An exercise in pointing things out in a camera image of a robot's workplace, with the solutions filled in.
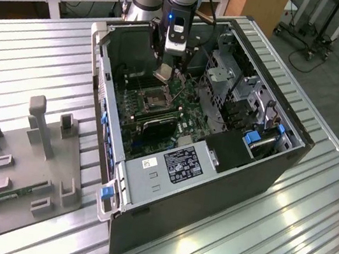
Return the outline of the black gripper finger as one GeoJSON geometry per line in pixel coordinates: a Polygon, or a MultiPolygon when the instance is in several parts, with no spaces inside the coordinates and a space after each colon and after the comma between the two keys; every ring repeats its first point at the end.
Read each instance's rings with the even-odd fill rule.
{"type": "Polygon", "coordinates": [[[161,23],[160,19],[158,19],[157,17],[154,17],[150,21],[148,31],[149,31],[149,36],[150,36],[149,37],[150,47],[153,50],[154,56],[157,61],[156,68],[159,68],[163,60],[167,29],[165,28],[164,24],[161,23]]]}
{"type": "Polygon", "coordinates": [[[196,36],[194,39],[190,39],[186,44],[186,49],[181,57],[179,71],[184,74],[188,68],[192,58],[201,48],[201,36],[196,36]]]}

